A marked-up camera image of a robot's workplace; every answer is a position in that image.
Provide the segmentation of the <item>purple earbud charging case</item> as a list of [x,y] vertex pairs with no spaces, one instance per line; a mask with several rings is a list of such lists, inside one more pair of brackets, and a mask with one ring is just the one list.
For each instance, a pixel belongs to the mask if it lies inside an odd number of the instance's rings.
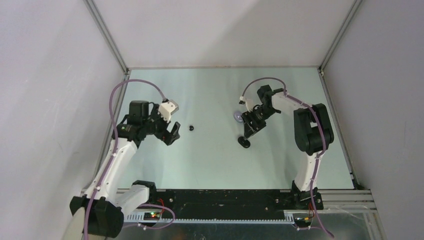
[[243,113],[240,111],[235,111],[233,114],[234,119],[236,120],[237,123],[244,123],[243,120]]

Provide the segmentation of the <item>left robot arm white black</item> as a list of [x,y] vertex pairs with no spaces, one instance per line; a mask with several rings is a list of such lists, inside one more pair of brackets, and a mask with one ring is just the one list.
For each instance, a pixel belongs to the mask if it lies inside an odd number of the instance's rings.
[[179,109],[178,104],[169,99],[162,103],[133,100],[128,114],[112,133],[109,150],[94,180],[82,196],[75,196],[69,207],[72,214],[84,213],[82,237],[90,235],[115,238],[121,232],[125,218],[140,205],[153,208],[158,202],[154,192],[154,182],[135,181],[130,189],[118,195],[119,180],[141,142],[154,136],[167,146],[180,138],[180,123],[175,122],[168,130],[172,115]]

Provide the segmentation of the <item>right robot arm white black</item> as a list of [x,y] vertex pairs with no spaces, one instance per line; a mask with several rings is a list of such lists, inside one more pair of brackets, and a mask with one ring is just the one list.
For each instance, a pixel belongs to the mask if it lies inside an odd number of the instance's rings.
[[294,141],[304,153],[304,158],[292,182],[290,201],[295,208],[304,209],[318,197],[318,170],[323,155],[334,142],[327,107],[322,103],[309,105],[289,94],[286,89],[272,90],[269,85],[261,86],[257,95],[261,101],[257,105],[244,95],[239,98],[239,104],[244,105],[246,111],[240,115],[244,130],[237,141],[242,147],[249,148],[249,138],[265,128],[267,119],[272,115],[284,113],[293,118]]

